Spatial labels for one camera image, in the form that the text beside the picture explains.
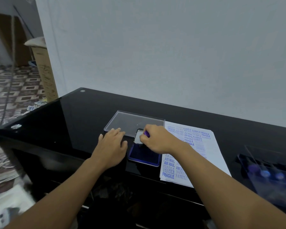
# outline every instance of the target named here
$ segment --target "floor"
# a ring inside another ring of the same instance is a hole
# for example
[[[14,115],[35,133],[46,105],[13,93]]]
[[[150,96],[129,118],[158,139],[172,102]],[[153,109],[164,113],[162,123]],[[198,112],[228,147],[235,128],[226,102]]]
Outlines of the floor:
[[[11,91],[8,97],[7,110],[5,112],[4,122],[9,118],[22,114],[27,111],[29,105],[42,100],[44,97],[44,88],[37,67],[23,66],[16,68],[12,80],[10,67],[0,67],[0,121],[3,116],[3,110],[6,102],[8,88],[11,85]],[[3,151],[0,149],[0,163],[5,159]],[[13,168],[9,168],[9,163],[0,168],[0,180],[16,175]],[[15,184],[21,182],[16,178],[0,184],[0,193],[12,188]]]

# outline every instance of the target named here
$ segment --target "purple stamp handle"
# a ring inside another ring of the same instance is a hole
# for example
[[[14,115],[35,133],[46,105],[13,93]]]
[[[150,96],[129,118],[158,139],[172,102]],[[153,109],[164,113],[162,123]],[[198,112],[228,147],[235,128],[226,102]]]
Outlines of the purple stamp handle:
[[[148,133],[148,131],[145,131],[144,135],[147,136],[147,137],[150,137],[150,134]]]

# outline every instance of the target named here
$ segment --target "hand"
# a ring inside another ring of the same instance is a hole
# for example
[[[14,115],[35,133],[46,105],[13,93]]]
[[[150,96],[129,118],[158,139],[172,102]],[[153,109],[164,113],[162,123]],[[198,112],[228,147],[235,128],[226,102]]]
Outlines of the hand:
[[[127,141],[121,140],[125,132],[120,132],[120,128],[111,129],[108,133],[99,136],[98,145],[95,147],[91,160],[97,162],[103,170],[119,164],[125,157],[127,150]]]
[[[148,131],[150,137],[140,135],[140,141],[158,154],[172,154],[183,145],[183,141],[168,132],[163,126],[146,125],[144,132]]]

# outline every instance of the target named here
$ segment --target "white paper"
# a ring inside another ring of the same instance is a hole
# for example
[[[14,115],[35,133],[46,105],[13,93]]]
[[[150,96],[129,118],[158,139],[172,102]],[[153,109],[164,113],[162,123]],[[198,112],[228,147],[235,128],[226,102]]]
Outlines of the white paper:
[[[165,129],[178,139],[189,143],[200,155],[231,176],[211,130],[168,121],[165,122]],[[160,180],[193,187],[181,165],[169,154],[162,155]]]

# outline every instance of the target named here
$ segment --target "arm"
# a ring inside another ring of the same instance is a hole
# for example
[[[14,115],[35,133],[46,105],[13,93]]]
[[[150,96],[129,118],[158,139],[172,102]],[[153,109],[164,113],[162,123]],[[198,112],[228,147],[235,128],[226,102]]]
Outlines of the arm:
[[[99,176],[119,164],[125,157],[127,142],[121,140],[125,132],[110,130],[99,136],[91,158],[51,193],[8,224],[6,229],[67,229]]]
[[[151,150],[172,155],[182,166],[218,228],[286,228],[286,214],[218,169],[164,127],[146,125]]]

